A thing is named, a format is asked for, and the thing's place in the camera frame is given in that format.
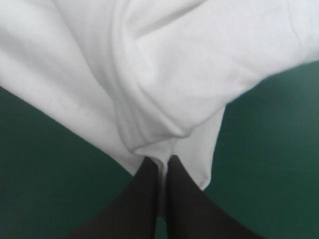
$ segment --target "green floor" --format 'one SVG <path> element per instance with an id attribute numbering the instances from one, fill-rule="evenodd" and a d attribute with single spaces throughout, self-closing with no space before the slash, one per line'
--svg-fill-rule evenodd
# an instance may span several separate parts
<path id="1" fill-rule="evenodd" d="M 206 192 L 268 239 L 319 238 L 318 92 L 319 62 L 274 76 L 227 107 Z M 130 179 L 0 88 L 0 239 L 58 239 Z M 165 233 L 159 222 L 156 238 Z"/>

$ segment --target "crease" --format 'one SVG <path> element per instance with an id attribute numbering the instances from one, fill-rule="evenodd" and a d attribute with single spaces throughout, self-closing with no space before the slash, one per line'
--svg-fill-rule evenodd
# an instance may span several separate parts
<path id="1" fill-rule="evenodd" d="M 172 14 L 168 15 L 165 18 L 161 18 L 160 20 L 158 20 L 157 22 L 148 25 L 146 27 L 144 27 L 143 29 L 141 29 L 140 31 L 138 31 L 135 34 L 135 38 L 141 38 L 143 36 L 149 35 L 152 32 L 155 32 L 161 28 L 163 28 L 164 26 L 167 26 L 169 24 L 171 24 L 172 22 L 174 22 L 175 20 L 187 15 L 188 13 L 190 13 L 191 11 L 193 11 L 194 9 L 196 9 L 197 7 L 199 7 L 200 5 L 202 5 L 204 2 L 206 2 L 207 0 L 204 0 L 200 3 L 195 3 L 189 7 L 186 8 L 182 8 L 181 10 L 175 11 Z"/>
<path id="2" fill-rule="evenodd" d="M 306 53 L 304 51 L 304 46 L 303 46 L 302 40 L 301 40 L 301 38 L 300 38 L 300 36 L 298 34 L 298 31 L 296 30 L 295 25 L 293 23 L 290 0 L 286 0 L 286 3 L 287 3 L 287 12 L 288 12 L 289 24 L 290 24 L 292 33 L 295 36 L 295 38 L 296 38 L 296 40 L 298 42 L 300 51 L 301 51 L 301 53 L 300 53 L 300 61 L 303 62 L 303 60 L 306 58 L 306 56 L 305 56 Z"/>

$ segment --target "green surface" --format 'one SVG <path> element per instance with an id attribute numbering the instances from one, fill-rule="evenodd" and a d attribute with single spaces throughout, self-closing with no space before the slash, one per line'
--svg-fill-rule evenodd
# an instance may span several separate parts
<path id="1" fill-rule="evenodd" d="M 206 192 L 269 239 L 319 238 L 318 76 L 319 63 L 274 76 L 225 112 Z M 130 179 L 114 160 L 0 88 L 0 239 L 58 239 Z M 166 238 L 163 222 L 156 238 Z"/>

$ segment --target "white fabric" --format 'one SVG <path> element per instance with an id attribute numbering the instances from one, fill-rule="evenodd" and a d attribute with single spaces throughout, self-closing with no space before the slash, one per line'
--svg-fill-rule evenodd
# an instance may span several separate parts
<path id="1" fill-rule="evenodd" d="M 0 85 L 134 174 L 210 181 L 225 105 L 319 59 L 319 0 L 0 0 Z"/>

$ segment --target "white cloth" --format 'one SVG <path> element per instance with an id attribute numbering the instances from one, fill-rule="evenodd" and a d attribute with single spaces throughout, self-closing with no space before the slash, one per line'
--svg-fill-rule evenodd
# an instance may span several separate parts
<path id="1" fill-rule="evenodd" d="M 319 59 L 319 0 L 0 0 L 0 85 L 134 174 L 200 188 L 225 105 Z"/>

